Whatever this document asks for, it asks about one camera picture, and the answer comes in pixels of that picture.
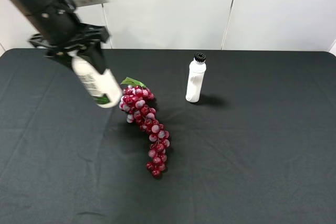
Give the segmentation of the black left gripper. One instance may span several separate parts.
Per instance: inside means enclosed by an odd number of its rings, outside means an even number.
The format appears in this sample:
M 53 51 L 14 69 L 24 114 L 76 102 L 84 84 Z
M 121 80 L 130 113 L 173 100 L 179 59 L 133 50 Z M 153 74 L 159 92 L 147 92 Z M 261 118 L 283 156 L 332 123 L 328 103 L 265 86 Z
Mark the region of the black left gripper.
M 35 48 L 49 50 L 51 56 L 65 54 L 71 50 L 84 50 L 83 57 L 99 74 L 104 74 L 107 64 L 101 43 L 110 35 L 103 26 L 82 23 L 75 13 L 73 0 L 53 0 L 27 19 L 38 31 L 28 42 Z

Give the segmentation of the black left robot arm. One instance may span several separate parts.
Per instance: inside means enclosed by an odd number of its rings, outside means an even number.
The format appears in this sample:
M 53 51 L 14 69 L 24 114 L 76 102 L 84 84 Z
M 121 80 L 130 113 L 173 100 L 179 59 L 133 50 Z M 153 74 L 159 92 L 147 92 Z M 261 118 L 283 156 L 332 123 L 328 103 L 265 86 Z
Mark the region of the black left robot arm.
M 29 43 L 47 49 L 47 56 L 67 67 L 70 52 L 86 60 L 100 74 L 107 68 L 101 45 L 109 39 L 104 26 L 82 23 L 74 0 L 10 0 L 36 28 Z

